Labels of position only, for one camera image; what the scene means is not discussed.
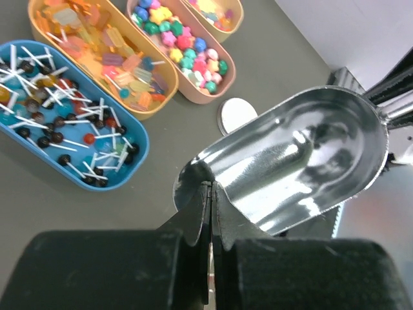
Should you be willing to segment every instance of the yellow container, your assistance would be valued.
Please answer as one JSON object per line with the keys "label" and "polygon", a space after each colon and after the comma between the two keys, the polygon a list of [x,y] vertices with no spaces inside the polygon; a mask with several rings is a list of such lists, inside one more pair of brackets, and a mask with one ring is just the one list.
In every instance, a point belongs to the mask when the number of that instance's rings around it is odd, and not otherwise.
{"label": "yellow container", "polygon": [[168,91],[165,93],[166,99],[160,106],[149,111],[139,111],[130,108],[125,105],[119,98],[118,95],[114,95],[111,91],[100,82],[99,77],[95,77],[89,73],[89,71],[84,70],[84,68],[71,56],[69,56],[58,44],[52,41],[37,25],[35,17],[37,11],[44,7],[44,0],[29,0],[28,2],[28,15],[30,18],[30,24],[32,27],[32,33],[36,41],[44,42],[46,44],[52,45],[54,48],[58,49],[62,54],[64,54],[69,60],[71,60],[77,67],[79,67],[85,74],[90,76],[96,84],[98,84],[103,90],[110,94],[115,100],[117,100],[124,108],[126,108],[132,115],[134,115],[139,120],[148,119],[153,116],[156,112],[161,110],[166,103],[172,98],[172,96],[178,90],[178,76],[174,68],[174,64],[167,58],[163,53],[161,53],[155,44],[151,42],[144,34],[135,29],[135,27],[129,23],[128,19],[109,1],[109,0],[99,0],[103,10],[107,10],[112,14],[110,19],[110,24],[116,27],[123,37],[128,39],[133,45],[135,45],[140,52],[144,55],[150,56],[154,61],[165,61],[164,64],[157,66],[157,72],[159,72],[163,79],[168,85]]}
{"label": "yellow container", "polygon": [[241,4],[241,0],[202,0],[202,1],[211,1],[213,5],[218,6],[224,10],[231,9],[234,13],[232,22],[234,27],[231,31],[223,31],[218,29],[214,25],[210,24],[208,20],[200,11],[198,11],[194,6],[192,6],[188,0],[182,0],[186,4],[191,12],[198,18],[201,24],[208,30],[210,34],[220,43],[228,39],[228,37],[233,34],[239,28],[241,22],[244,19],[244,9]]}

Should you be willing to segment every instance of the scoop handle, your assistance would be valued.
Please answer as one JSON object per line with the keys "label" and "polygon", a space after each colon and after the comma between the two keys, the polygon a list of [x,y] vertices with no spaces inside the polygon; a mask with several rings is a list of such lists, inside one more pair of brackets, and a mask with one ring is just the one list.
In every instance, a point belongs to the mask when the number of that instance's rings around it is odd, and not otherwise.
{"label": "scoop handle", "polygon": [[385,107],[378,108],[380,118],[388,123],[393,119],[399,118],[409,112],[413,111],[413,91],[407,92],[399,99],[386,105]]}

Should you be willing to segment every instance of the pink container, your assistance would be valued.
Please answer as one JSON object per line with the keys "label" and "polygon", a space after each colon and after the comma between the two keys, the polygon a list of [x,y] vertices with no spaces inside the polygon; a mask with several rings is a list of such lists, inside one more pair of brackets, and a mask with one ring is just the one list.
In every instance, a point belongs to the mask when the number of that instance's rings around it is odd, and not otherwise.
{"label": "pink container", "polygon": [[[135,6],[138,4],[139,0],[128,0],[126,5],[126,16],[129,18],[130,22],[143,34],[140,28],[138,28],[132,21],[132,13]],[[234,61],[228,52],[218,43],[217,40],[212,37],[205,27],[197,20],[195,15],[188,9],[188,7],[182,2],[182,0],[159,0],[161,5],[166,6],[171,10],[171,12],[178,16],[184,26],[189,26],[191,28],[191,33],[195,37],[201,37],[207,43],[208,48],[213,48],[218,52],[219,58],[225,60],[228,63],[228,72],[224,76],[224,80],[217,86],[217,92],[213,95],[207,95],[199,91],[194,84],[189,81],[186,76],[183,75],[181,69],[176,65],[178,79],[179,79],[179,91],[184,95],[189,101],[197,103],[199,105],[205,105],[210,103],[212,100],[221,97],[228,88],[233,84],[236,77],[236,69]]]}

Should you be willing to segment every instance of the white round disc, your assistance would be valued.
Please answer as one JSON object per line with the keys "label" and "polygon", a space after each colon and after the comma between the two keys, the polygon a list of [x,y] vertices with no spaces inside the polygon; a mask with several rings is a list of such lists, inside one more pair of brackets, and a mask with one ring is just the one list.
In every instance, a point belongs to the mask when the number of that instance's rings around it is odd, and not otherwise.
{"label": "white round disc", "polygon": [[218,127],[226,136],[256,118],[253,106],[241,98],[231,98],[222,103],[218,110]]}

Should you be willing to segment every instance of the plastic container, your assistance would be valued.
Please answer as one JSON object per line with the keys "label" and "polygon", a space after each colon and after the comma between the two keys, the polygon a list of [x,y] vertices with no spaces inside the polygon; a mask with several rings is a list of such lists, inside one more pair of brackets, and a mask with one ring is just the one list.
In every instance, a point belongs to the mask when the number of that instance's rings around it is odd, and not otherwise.
{"label": "plastic container", "polygon": [[[128,0],[128,3],[126,4],[126,14],[129,20],[131,20],[132,13],[138,2],[138,0]],[[189,26],[193,36],[203,38],[207,43],[207,47],[215,49],[219,54],[219,58],[228,63],[228,72],[225,74],[221,84],[218,85],[217,92],[213,95],[200,92],[199,89],[196,88],[195,85],[183,75],[180,68],[176,65],[179,78],[179,91],[188,100],[200,105],[210,103],[212,100],[221,97],[233,84],[236,78],[236,68],[231,56],[218,43],[218,41],[215,40],[211,34],[209,34],[205,27],[197,20],[195,15],[191,13],[184,2],[181,0],[159,0],[159,2],[163,6],[168,7],[174,15],[178,16],[185,26]],[[131,23],[140,31],[141,34],[144,34],[143,30],[138,28],[132,20]]]}
{"label": "plastic container", "polygon": [[[16,46],[17,55],[21,57],[27,56],[21,50],[21,46],[26,47],[35,56],[45,54],[45,47],[48,47],[51,55],[53,56],[56,67],[68,67],[68,70],[64,73],[64,77],[77,81],[79,83],[79,91],[82,94],[84,94],[87,98],[93,100],[99,100],[100,98],[103,98],[105,100],[105,105],[113,107],[121,124],[125,125],[129,132],[133,132],[133,137],[135,138],[136,143],[140,146],[140,152],[131,165],[125,166],[126,169],[123,171],[123,173],[118,173],[115,177],[110,178],[107,187],[95,187],[84,183],[78,175],[74,174],[72,170],[69,170],[69,167],[63,167],[56,161],[60,155],[69,154],[72,157],[73,165],[78,166],[81,163],[81,159],[84,159],[86,156],[93,155],[95,151],[93,146],[91,146],[89,149],[84,149],[82,147],[76,147],[74,145],[64,143],[67,147],[77,149],[77,152],[70,152],[54,147],[48,147],[46,149],[48,156],[46,156],[37,147],[33,146],[26,139],[16,134],[13,129],[9,129],[7,125],[0,123],[0,130],[83,189],[86,189],[88,191],[102,192],[116,189],[125,184],[136,172],[139,166],[144,162],[149,152],[149,138],[142,124],[131,114],[129,114],[128,111],[125,110],[116,100],[114,100],[97,85],[95,85],[86,74],[84,74],[72,62],[65,58],[62,53],[58,52],[54,48],[50,48],[43,43],[29,40],[11,41],[0,46],[0,57],[5,60],[10,59],[10,45]],[[55,113],[53,110],[48,110],[44,113],[46,122],[54,118],[55,115],[53,115],[53,113],[57,115],[57,113]],[[59,131],[61,131],[65,135],[66,139],[79,142],[81,141],[84,132],[81,132],[81,129],[78,126],[80,126],[80,124],[75,126],[65,125]],[[30,130],[32,131],[32,140],[34,141],[40,136],[44,136],[44,134],[42,134],[40,131],[41,129],[30,128]]]}
{"label": "plastic container", "polygon": [[200,11],[198,11],[193,5],[189,3],[188,0],[182,0],[184,3],[189,7],[192,13],[198,18],[201,24],[209,31],[210,34],[220,43],[228,39],[228,37],[233,34],[235,31],[238,30],[240,24],[244,19],[244,9],[241,4],[240,0],[198,0],[200,1],[210,1],[213,5],[216,5],[223,10],[231,9],[234,13],[234,17],[232,18],[233,28],[231,31],[223,31],[218,29],[215,25],[209,23],[209,21],[205,18],[204,15]]}
{"label": "plastic container", "polygon": [[36,41],[44,42],[46,44],[52,45],[58,51],[60,51],[63,55],[65,55],[68,59],[73,61],[83,72],[88,74],[92,79],[94,79],[95,83],[97,83],[102,89],[107,91],[111,96],[113,96],[117,102],[119,102],[124,108],[126,108],[130,113],[132,113],[137,119],[144,120],[148,119],[153,116],[156,112],[161,110],[166,103],[172,98],[172,96],[177,92],[178,88],[178,78],[177,73],[175,70],[174,64],[167,58],[163,53],[161,53],[157,47],[148,40],[141,32],[136,31],[135,27],[133,27],[129,22],[128,19],[109,1],[109,0],[100,0],[99,5],[102,9],[109,11],[112,14],[110,24],[113,27],[116,27],[123,37],[127,38],[132,44],[134,44],[139,51],[142,51],[146,56],[150,56],[153,58],[154,61],[166,61],[165,64],[161,66],[157,66],[158,72],[162,75],[165,79],[166,83],[168,84],[168,92],[165,94],[166,99],[160,106],[153,110],[149,111],[140,111],[134,110],[129,106],[125,105],[121,100],[116,98],[111,94],[106,87],[100,83],[94,76],[91,76],[87,71],[85,71],[81,65],[72,57],[70,57],[64,50],[62,50],[58,44],[52,41],[36,24],[35,17],[36,12],[42,7],[44,7],[44,0],[29,0],[28,2],[28,15],[30,19],[30,24],[32,27],[32,33]]}

